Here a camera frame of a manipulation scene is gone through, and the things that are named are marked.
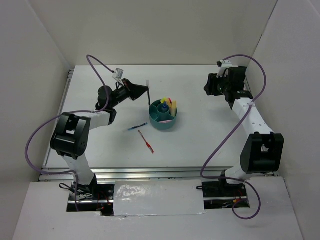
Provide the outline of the yellow black highlighter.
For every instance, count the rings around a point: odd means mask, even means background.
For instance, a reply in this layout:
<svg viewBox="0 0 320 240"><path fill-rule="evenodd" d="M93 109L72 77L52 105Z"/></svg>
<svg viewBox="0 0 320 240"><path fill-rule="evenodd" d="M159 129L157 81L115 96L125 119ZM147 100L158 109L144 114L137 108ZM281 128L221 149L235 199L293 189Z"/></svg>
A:
<svg viewBox="0 0 320 240"><path fill-rule="evenodd" d="M164 102L168 103L168 101L169 101L169 99L167 97L164 97L164 98L161 99L160 102L163 104Z"/></svg>

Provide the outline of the red gel pen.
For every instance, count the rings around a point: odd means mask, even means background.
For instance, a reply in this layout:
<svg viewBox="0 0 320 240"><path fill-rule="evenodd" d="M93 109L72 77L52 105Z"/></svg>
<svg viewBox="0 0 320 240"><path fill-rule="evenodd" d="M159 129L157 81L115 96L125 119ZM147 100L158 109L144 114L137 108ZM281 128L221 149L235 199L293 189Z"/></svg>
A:
<svg viewBox="0 0 320 240"><path fill-rule="evenodd" d="M140 136L142 137L142 139L144 140L146 146L148 147L148 149L150 150L150 152L152 154L154 154L154 150L153 148L151 147L151 145L147 142L147 140L145 139L144 135L142 134L142 132L140 130L138 130L138 133L140 134Z"/></svg>

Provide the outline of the black gel pen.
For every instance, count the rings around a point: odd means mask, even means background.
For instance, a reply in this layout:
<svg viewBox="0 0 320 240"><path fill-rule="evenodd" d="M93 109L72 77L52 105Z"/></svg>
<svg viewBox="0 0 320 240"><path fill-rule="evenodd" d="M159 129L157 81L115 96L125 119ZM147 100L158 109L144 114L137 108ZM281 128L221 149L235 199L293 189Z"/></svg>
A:
<svg viewBox="0 0 320 240"><path fill-rule="evenodd" d="M151 96L150 96L150 81L146 80L146 86L147 86L147 97L148 97L148 106L151 106Z"/></svg>

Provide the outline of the blue gel pen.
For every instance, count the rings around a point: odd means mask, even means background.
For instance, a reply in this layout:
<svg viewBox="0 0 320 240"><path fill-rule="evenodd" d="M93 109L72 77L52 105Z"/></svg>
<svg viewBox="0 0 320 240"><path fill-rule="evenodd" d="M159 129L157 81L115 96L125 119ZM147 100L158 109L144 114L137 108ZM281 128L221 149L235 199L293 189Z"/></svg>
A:
<svg viewBox="0 0 320 240"><path fill-rule="evenodd" d="M136 125L136 126L133 126L133 127L130 127L130 128L128 128L127 130L128 130L128 131L132 131L132 130L135 130L135 129L138 129L138 128L141 128L141 127L144 127L144 126L146 126L146 125L148 125L148 123L147 123L147 122L142 123L142 124L139 124L139 125Z"/></svg>

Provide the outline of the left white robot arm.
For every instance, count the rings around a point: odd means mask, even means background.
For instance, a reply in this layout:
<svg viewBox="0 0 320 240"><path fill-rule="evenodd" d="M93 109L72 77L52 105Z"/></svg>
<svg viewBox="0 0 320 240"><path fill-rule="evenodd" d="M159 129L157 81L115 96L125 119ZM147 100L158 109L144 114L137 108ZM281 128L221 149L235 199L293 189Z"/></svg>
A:
<svg viewBox="0 0 320 240"><path fill-rule="evenodd" d="M116 83L116 89L102 86L98 90L95 111L84 116L64 112L58 119L50 140L51 149L61 156L74 174L74 190L80 191L88 200L97 197L97 177L91 170L85 151L91 130L111 125L117 115L115 107L123 101L132 101L147 93L150 84L133 84L128 79Z"/></svg>

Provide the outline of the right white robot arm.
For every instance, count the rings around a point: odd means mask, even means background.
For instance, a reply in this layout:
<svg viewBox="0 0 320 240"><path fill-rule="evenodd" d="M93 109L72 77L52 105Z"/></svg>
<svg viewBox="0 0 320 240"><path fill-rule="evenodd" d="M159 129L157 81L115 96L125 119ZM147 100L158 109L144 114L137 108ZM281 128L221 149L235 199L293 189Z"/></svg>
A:
<svg viewBox="0 0 320 240"><path fill-rule="evenodd" d="M278 171L285 143L283 135L275 133L263 120L254 97L245 90L245 78L246 67L228 67L210 73L204 86L208 96L225 97L247 135L239 162L221 173L218 190L223 196L230 196L236 185L253 176Z"/></svg>

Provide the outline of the pink pastel highlighter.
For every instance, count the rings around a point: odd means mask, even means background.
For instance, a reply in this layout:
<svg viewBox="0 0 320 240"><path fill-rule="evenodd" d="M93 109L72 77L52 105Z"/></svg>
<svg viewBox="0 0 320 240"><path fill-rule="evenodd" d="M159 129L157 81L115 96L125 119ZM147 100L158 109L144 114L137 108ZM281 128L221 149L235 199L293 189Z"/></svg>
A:
<svg viewBox="0 0 320 240"><path fill-rule="evenodd" d="M160 121L159 123L160 124L168 124L168 123L171 123L173 122L174 120L164 120L164 121Z"/></svg>

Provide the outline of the yellow pastel highlighter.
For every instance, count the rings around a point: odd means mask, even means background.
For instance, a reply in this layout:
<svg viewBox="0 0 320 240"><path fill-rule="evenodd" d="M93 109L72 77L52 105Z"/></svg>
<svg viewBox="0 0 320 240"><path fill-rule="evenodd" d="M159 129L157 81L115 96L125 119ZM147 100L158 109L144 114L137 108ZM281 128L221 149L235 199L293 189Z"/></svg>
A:
<svg viewBox="0 0 320 240"><path fill-rule="evenodd" d="M171 115L175 117L177 115L177 101L173 100L171 103Z"/></svg>

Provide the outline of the blue capped glue bottle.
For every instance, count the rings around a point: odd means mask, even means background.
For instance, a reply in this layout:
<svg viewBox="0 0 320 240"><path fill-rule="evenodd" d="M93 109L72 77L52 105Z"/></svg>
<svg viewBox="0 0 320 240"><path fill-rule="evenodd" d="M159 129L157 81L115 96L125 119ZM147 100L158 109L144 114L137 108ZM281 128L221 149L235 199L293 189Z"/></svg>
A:
<svg viewBox="0 0 320 240"><path fill-rule="evenodd" d="M161 107L161 111L163 113L166 113L168 110L169 110L169 106L167 105L167 102L164 101L163 104L162 104L162 107Z"/></svg>

